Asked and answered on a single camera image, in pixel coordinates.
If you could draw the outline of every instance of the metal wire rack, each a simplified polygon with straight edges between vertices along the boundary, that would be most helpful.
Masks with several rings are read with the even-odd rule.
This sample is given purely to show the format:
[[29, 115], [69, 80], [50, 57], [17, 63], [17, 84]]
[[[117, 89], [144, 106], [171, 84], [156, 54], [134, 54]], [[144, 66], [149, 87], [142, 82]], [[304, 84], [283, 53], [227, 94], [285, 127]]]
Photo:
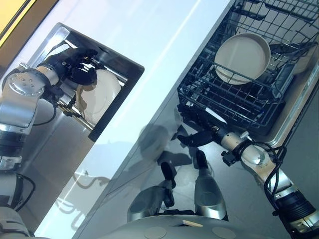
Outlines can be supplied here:
[[[218, 48], [243, 32], [259, 34], [271, 49], [270, 64], [256, 80], [214, 62]], [[291, 78], [292, 65], [316, 47], [318, 32], [316, 0], [237, 1], [181, 82], [180, 102], [209, 107], [230, 123], [266, 134], [285, 103], [287, 86], [278, 89], [276, 80]], [[250, 82], [228, 84], [216, 74], [217, 66], [233, 73], [230, 81], [239, 75]]]

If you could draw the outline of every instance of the glossy countertop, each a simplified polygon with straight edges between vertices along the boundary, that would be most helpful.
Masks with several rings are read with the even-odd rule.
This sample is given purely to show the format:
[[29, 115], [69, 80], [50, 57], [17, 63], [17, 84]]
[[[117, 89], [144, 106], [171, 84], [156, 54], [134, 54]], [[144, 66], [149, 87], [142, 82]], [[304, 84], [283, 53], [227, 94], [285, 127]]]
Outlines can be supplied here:
[[[11, 64], [28, 62], [50, 30], [61, 22], [106, 45], [145, 68], [76, 173], [111, 179], [160, 106], [171, 96], [205, 42], [229, 10], [231, 0], [60, 0]], [[73, 219], [59, 210], [61, 200], [75, 193], [70, 179], [41, 222], [38, 237], [72, 238]], [[86, 213], [103, 191], [90, 195]], [[81, 214], [80, 224], [86, 217]]]

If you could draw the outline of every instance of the yellow wall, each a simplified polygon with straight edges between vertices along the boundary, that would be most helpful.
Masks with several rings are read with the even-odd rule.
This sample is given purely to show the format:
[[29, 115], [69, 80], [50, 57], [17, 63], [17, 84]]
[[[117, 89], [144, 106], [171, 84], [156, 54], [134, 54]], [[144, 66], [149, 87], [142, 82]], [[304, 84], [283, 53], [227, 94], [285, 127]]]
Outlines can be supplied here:
[[[14, 22], [14, 24], [10, 27], [7, 33], [4, 35], [2, 39], [0, 39], [0, 46], [3, 44], [5, 39], [10, 35], [15, 26], [19, 23], [21, 18], [25, 15], [25, 13], [29, 10], [32, 4], [36, 0], [31, 0], [27, 7], [22, 11], [18, 19]], [[15, 13], [19, 10], [25, 0], [0, 0], [0, 32], [3, 31], [5, 26], [9, 23], [9, 21], [13, 18]]]

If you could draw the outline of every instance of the black cable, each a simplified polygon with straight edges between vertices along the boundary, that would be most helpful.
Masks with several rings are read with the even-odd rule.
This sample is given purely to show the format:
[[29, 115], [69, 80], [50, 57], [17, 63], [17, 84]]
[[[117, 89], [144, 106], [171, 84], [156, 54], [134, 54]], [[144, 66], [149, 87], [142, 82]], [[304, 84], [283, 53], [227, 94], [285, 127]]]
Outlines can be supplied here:
[[[269, 144], [265, 143], [265, 142], [255, 142], [255, 141], [251, 141], [248, 144], [245, 145], [244, 148], [241, 149], [241, 151], [239, 152], [239, 158], [241, 158], [242, 153], [245, 151], [245, 149], [250, 146], [250, 145], [265, 145], [268, 147], [268, 149], [265, 149], [266, 152], [272, 152], [275, 160], [274, 163], [276, 164], [275, 168], [271, 171], [271, 173], [268, 175], [265, 183], [264, 183], [264, 192], [265, 195], [268, 199], [268, 201], [270, 202], [270, 204], [273, 206], [273, 208], [277, 211], [278, 207], [276, 205], [275, 202], [275, 198], [274, 195], [276, 193], [276, 190], [278, 188], [278, 184], [279, 184], [279, 168], [283, 163], [283, 158], [286, 155], [287, 149], [284, 146], [280, 146], [280, 147], [276, 147], [276, 148], [272, 148]], [[276, 182], [274, 185], [274, 189], [269, 192], [268, 190], [268, 185], [270, 183], [270, 180], [273, 178], [273, 176], [276, 175]]]
[[29, 177], [24, 176], [24, 175], [22, 175], [22, 174], [18, 174], [18, 176], [20, 176], [21, 178], [23, 178], [23, 179], [29, 181], [29, 183], [32, 184], [32, 190], [30, 191], [28, 197], [24, 200], [24, 202], [16, 209], [17, 212], [20, 211], [20, 209], [23, 208], [23, 207], [27, 204], [27, 202], [30, 200], [30, 198], [31, 198], [31, 196], [32, 196], [32, 194], [34, 193], [35, 188], [36, 188], [35, 182], [34, 182], [32, 179], [30, 179]]
[[54, 120], [54, 118], [56, 116], [56, 106], [55, 106], [55, 104], [52, 104], [52, 106], [53, 106], [53, 116], [51, 117], [51, 119], [49, 119], [48, 121], [43, 122], [43, 123], [34, 123], [33, 126], [44, 125], [44, 124], [50, 123], [52, 120]]

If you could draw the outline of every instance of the white plate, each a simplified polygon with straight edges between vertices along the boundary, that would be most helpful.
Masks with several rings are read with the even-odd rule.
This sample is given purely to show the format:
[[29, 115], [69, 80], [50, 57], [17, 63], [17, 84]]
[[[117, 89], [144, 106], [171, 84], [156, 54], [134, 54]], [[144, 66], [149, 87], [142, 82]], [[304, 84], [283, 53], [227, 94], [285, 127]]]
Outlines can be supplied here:
[[76, 103], [82, 117], [96, 125], [121, 90], [117, 77], [107, 70], [96, 70], [97, 81], [90, 86], [79, 85]]
[[[218, 49], [215, 62], [252, 79], [257, 79], [267, 69], [271, 52], [267, 41], [260, 35], [241, 33], [230, 37]], [[217, 75], [225, 82], [242, 85], [249, 79], [234, 74], [222, 67], [216, 68]]]

